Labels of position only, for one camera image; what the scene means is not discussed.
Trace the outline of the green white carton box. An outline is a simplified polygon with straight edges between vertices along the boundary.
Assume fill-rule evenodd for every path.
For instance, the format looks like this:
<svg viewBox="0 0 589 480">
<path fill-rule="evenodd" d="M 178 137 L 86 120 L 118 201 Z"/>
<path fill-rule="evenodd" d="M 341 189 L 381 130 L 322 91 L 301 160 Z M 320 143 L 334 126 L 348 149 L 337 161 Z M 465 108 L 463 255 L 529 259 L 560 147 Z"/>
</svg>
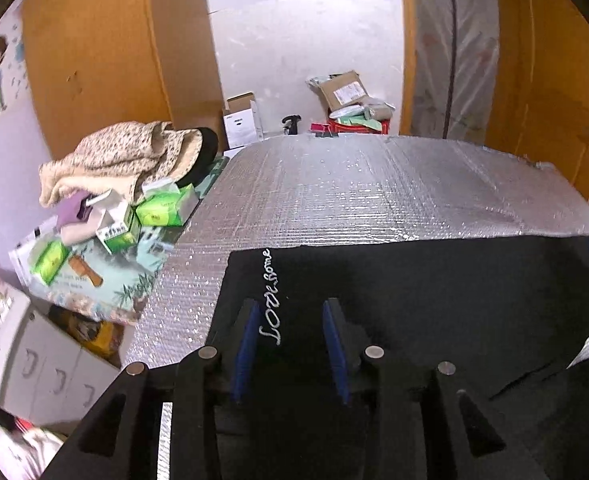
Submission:
<svg viewBox="0 0 589 480">
<path fill-rule="evenodd" d="M 126 198 L 110 190 L 92 198 L 88 205 L 99 214 L 95 234 L 110 255 L 137 245 L 142 225 Z"/>
</svg>

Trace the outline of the green tissue pack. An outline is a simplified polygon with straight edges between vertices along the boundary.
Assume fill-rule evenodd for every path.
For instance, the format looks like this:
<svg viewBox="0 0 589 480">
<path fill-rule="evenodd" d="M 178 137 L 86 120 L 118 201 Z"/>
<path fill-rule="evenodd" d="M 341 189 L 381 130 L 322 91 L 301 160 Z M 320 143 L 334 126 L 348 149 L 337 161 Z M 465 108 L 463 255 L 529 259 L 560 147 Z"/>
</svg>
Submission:
<svg viewBox="0 0 589 480">
<path fill-rule="evenodd" d="M 136 207 L 142 226 L 183 226 L 200 203 L 192 184 L 177 192 L 163 192 L 147 198 Z"/>
</svg>

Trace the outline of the brown cardboard box with label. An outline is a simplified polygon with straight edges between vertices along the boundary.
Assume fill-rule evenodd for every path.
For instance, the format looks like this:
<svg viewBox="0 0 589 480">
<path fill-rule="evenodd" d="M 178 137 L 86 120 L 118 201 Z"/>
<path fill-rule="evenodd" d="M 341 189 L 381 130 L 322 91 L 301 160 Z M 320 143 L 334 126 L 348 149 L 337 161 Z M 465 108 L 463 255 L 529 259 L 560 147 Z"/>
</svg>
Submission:
<svg viewBox="0 0 589 480">
<path fill-rule="evenodd" d="M 319 90 L 331 112 L 357 104 L 368 96 L 364 84 L 354 70 L 321 82 Z"/>
</svg>

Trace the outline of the orange wooden door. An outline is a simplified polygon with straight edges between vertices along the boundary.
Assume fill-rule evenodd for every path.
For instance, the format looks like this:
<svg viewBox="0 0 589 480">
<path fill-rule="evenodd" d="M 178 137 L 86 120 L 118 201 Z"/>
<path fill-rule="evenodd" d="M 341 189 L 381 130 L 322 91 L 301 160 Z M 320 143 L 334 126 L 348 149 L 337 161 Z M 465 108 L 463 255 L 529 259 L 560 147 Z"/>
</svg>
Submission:
<svg viewBox="0 0 589 480">
<path fill-rule="evenodd" d="M 550 162 L 589 200 L 589 25 L 571 0 L 498 0 L 485 143 Z"/>
</svg>

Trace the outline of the illustrated flat gift box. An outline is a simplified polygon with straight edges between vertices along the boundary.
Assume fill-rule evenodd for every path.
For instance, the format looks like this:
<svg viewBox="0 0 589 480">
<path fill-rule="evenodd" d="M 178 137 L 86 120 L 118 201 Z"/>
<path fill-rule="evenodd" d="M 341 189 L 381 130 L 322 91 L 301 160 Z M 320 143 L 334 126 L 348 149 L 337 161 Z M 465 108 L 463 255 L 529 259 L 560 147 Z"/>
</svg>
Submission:
<svg viewBox="0 0 589 480">
<path fill-rule="evenodd" d="M 111 255 L 92 238 L 69 249 L 50 283 L 35 272 L 38 257 L 59 236 L 50 218 L 9 252 L 21 285 L 32 296 L 95 321 L 134 325 L 182 228 L 144 226 L 138 243 Z"/>
</svg>

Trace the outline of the translucent plastic door curtain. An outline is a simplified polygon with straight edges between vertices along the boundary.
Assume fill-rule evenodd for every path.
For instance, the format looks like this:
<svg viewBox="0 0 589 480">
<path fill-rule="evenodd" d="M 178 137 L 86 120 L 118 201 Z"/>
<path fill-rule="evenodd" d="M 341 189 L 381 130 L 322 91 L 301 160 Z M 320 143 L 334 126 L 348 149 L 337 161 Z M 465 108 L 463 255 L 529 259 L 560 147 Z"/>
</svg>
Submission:
<svg viewBox="0 0 589 480">
<path fill-rule="evenodd" d="M 498 0 L 415 0 L 410 132 L 484 144 L 499 59 Z"/>
</svg>

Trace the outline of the white small cardboard box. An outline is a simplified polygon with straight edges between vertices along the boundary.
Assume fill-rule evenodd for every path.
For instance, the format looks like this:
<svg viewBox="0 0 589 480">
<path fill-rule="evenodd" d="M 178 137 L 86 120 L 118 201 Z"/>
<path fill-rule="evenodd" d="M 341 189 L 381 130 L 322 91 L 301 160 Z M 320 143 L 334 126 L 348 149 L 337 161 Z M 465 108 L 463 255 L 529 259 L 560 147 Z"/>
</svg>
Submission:
<svg viewBox="0 0 589 480">
<path fill-rule="evenodd" d="M 229 148 L 243 148 L 263 139 L 263 127 L 253 92 L 233 96 L 223 110 Z"/>
</svg>

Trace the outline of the black garment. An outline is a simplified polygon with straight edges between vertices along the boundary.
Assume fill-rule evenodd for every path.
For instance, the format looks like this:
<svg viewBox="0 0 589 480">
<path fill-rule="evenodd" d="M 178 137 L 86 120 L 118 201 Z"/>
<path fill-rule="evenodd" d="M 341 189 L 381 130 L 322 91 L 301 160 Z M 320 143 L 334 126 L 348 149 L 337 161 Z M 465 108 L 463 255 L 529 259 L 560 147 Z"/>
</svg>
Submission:
<svg viewBox="0 0 589 480">
<path fill-rule="evenodd" d="M 215 411 L 225 478 L 589 479 L 589 236 L 233 252 L 211 327 L 247 298 L 249 389 Z M 329 298 L 370 338 L 349 405 Z"/>
</svg>

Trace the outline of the orange wooden wardrobe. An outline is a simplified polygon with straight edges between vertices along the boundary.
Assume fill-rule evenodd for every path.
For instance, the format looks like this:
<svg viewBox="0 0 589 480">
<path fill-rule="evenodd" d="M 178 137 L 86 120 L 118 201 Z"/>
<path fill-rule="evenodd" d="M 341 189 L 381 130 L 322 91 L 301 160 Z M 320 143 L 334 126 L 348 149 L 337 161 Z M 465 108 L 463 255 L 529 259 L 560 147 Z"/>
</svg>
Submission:
<svg viewBox="0 0 589 480">
<path fill-rule="evenodd" d="M 23 42 L 52 158 L 137 120 L 224 132 L 206 0 L 24 0 Z"/>
</svg>

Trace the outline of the white drawer cabinet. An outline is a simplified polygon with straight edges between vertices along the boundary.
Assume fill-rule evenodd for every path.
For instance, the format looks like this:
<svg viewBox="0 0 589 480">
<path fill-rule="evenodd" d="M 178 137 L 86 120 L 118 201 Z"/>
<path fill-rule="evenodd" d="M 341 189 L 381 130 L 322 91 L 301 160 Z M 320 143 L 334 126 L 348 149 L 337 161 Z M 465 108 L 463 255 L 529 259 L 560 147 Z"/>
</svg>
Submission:
<svg viewBox="0 0 589 480">
<path fill-rule="evenodd" d="M 70 432 L 117 374 L 0 279 L 0 410 Z"/>
</svg>

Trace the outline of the beige floral blanket pile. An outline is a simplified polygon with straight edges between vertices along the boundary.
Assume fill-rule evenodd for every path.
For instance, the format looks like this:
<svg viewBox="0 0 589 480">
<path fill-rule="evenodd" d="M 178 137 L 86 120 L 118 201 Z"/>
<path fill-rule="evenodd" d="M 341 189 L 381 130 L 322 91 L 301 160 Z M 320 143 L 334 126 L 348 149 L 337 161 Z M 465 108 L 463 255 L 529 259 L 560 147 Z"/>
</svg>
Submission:
<svg viewBox="0 0 589 480">
<path fill-rule="evenodd" d="M 169 122 L 119 122 L 86 136 L 62 159 L 40 166 L 40 204 L 55 206 L 76 191 L 116 191 L 136 205 L 145 184 L 186 176 L 201 148 L 203 134 L 197 129 L 176 130 Z"/>
</svg>

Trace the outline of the red plastic crate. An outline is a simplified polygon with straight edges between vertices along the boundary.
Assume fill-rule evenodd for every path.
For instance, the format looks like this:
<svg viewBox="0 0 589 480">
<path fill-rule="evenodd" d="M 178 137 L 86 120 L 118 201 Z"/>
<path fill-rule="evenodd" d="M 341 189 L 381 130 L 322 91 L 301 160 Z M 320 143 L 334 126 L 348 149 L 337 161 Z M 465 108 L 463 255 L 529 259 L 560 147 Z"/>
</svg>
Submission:
<svg viewBox="0 0 589 480">
<path fill-rule="evenodd" d="M 366 125 L 366 120 L 362 120 L 361 122 L 357 122 L 355 125 L 344 125 L 342 122 L 338 122 L 334 119 L 328 120 L 329 130 L 332 133 L 369 133 L 369 134 L 383 134 L 386 136 L 390 130 L 390 122 L 388 120 L 383 120 L 380 122 L 381 128 L 370 128 Z"/>
</svg>

